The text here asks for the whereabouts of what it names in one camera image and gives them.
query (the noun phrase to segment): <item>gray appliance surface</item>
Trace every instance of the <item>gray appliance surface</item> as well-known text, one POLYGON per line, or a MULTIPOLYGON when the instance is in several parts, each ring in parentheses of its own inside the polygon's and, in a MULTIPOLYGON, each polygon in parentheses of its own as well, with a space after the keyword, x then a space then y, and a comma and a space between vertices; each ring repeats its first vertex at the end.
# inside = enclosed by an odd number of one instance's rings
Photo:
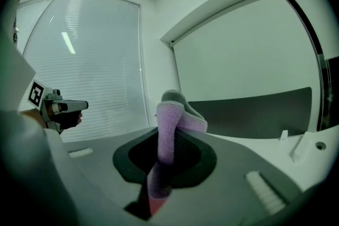
POLYGON ((151 131, 146 128, 136 132, 102 139, 64 143, 68 152, 92 148, 93 153, 73 158, 73 162, 83 175, 96 185, 104 195, 121 208, 135 201, 141 185, 126 182, 113 165, 112 157, 121 145, 151 131))
POLYGON ((47 141, 59 177, 75 206, 77 225, 149 225, 124 211, 93 186, 70 158, 60 137, 53 133, 47 135, 47 141))
MULTIPOLYGON (((119 175, 112 162, 113 153, 119 146, 150 130, 71 142, 65 147, 68 151, 93 148, 94 153, 73 158, 73 162, 104 195, 120 207, 126 207, 137 200, 141 186, 128 183, 119 175)), ((209 144, 217 154, 217 165, 199 186, 172 189, 168 201, 150 222, 158 225, 249 225, 267 218, 269 214, 245 179, 250 171, 259 171, 286 203, 301 194, 288 176, 250 149, 208 134, 184 132, 209 144)))
POLYGON ((208 122, 207 132, 236 138, 276 139, 308 130, 312 89, 189 104, 208 122))

